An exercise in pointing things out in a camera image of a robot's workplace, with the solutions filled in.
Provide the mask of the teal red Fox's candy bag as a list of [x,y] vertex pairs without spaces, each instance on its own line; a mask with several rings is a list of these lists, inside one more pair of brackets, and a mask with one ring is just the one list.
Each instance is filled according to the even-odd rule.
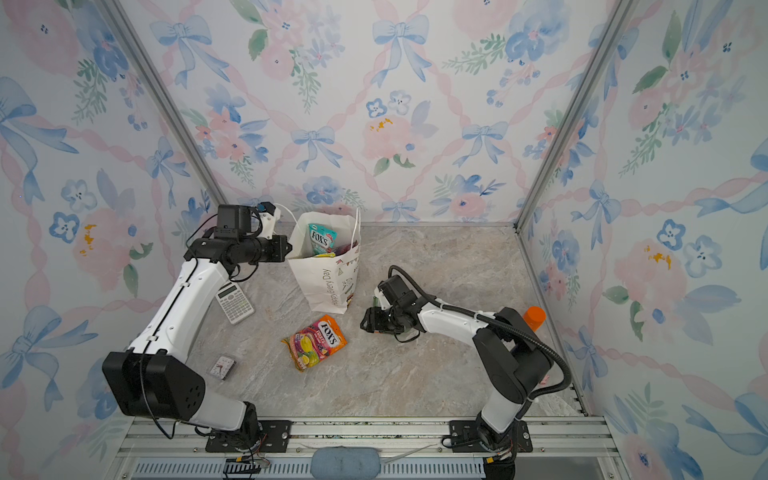
[[308,226],[308,233],[312,252],[315,256],[335,253],[338,236],[335,230],[322,224],[311,223]]

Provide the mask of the white paper gift bag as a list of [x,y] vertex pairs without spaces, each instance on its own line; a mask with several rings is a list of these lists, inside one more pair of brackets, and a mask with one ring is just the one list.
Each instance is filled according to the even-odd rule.
[[[308,233],[311,223],[338,233],[334,254],[313,254]],[[289,238],[293,250],[286,261],[311,310],[332,314],[347,311],[357,286],[360,241],[359,211],[352,216],[306,212],[298,217]]]

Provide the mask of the orange Fox's candy bag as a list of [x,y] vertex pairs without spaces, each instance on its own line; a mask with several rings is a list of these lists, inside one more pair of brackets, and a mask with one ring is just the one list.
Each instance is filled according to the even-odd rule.
[[295,368],[298,371],[306,371],[346,347],[348,341],[337,321],[325,315],[283,338],[282,343],[288,348]]

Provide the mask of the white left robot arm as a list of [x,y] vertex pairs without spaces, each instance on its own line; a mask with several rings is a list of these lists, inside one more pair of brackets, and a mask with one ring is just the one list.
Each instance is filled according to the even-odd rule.
[[102,363],[120,411],[205,428],[236,450],[256,448],[264,433],[255,406],[210,390],[187,360],[211,302],[235,270],[282,262],[291,250],[284,235],[194,240],[153,319],[125,350],[109,353]]

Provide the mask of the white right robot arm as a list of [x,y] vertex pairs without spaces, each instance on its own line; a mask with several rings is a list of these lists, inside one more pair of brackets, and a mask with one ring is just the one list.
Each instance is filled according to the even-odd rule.
[[555,355],[512,308],[483,314],[449,304],[392,275],[374,290],[360,328],[395,338],[414,331],[472,346],[490,381],[489,398],[472,435],[490,451],[514,445],[526,406],[555,365]]

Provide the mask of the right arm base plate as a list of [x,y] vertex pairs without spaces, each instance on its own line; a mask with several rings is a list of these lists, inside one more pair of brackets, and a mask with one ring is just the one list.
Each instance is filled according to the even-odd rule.
[[515,420],[504,432],[498,433],[480,419],[451,420],[449,433],[442,445],[455,453],[503,453],[515,447],[518,453],[531,453],[533,445],[527,423]]

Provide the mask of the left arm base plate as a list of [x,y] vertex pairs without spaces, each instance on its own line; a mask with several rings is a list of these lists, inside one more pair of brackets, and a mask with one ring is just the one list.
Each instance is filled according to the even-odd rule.
[[291,436],[290,420],[259,420],[238,431],[207,434],[206,453],[285,453]]

